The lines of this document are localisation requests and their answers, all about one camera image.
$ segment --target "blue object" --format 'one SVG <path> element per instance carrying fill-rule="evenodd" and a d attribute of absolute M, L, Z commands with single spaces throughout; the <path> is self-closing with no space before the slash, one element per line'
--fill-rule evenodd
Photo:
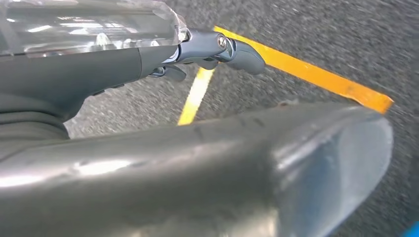
<path fill-rule="evenodd" d="M 419 237 L 419 222 L 416 222 L 416 224 L 414 224 L 412 228 L 410 228 L 410 230 L 403 235 L 403 237 Z"/>

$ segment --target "bolt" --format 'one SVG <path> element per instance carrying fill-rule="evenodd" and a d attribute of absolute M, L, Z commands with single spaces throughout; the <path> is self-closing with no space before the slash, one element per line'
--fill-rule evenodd
<path fill-rule="evenodd" d="M 217 38 L 217 42 L 220 48 L 225 49 L 227 47 L 227 39 L 225 38 L 224 35 L 219 35 Z"/>

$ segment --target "clear headlight cover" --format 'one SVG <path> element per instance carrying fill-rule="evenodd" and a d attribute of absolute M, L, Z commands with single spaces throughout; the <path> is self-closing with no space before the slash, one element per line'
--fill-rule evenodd
<path fill-rule="evenodd" d="M 154 0 L 0 0 L 0 56 L 177 45 L 186 33 L 183 18 Z"/>

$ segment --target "yellow road marking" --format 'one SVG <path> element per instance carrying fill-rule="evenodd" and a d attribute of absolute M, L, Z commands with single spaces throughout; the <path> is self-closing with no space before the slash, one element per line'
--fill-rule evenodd
<path fill-rule="evenodd" d="M 199 68 L 177 125 L 188 125 L 194 121 L 214 71 L 215 69 L 205 70 Z"/>
<path fill-rule="evenodd" d="M 353 99 L 365 107 L 383 114 L 393 104 L 393 100 L 390 97 L 376 92 L 368 87 L 357 84 L 346 78 L 318 68 L 312 64 L 296 59 L 223 28 L 216 26 L 214 30 L 225 34 L 227 37 L 250 44 L 262 56 L 267 65 L 343 97 Z"/>
<path fill-rule="evenodd" d="M 282 70 L 343 97 L 353 99 L 361 105 L 382 114 L 393 104 L 393 100 L 384 94 L 296 59 L 273 48 L 264 46 L 261 43 L 217 26 L 214 27 L 214 31 L 221 32 L 227 37 L 250 44 L 269 66 Z M 187 125 L 193 122 L 213 73 L 214 70 L 199 69 L 189 92 L 189 96 L 186 99 L 178 125 Z"/>

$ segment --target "gray plastic body panel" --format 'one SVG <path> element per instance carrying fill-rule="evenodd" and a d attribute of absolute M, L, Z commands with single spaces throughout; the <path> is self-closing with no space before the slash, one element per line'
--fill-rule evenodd
<path fill-rule="evenodd" d="M 324 237 L 371 193 L 391 149 L 383 116 L 341 104 L 32 141 L 0 163 L 0 233 Z"/>
<path fill-rule="evenodd" d="M 146 77 L 177 47 L 145 47 L 141 52 L 138 48 L 107 50 L 46 58 L 4 57 L 0 62 L 0 114 L 41 112 L 62 121 L 69 120 L 87 97 Z"/>

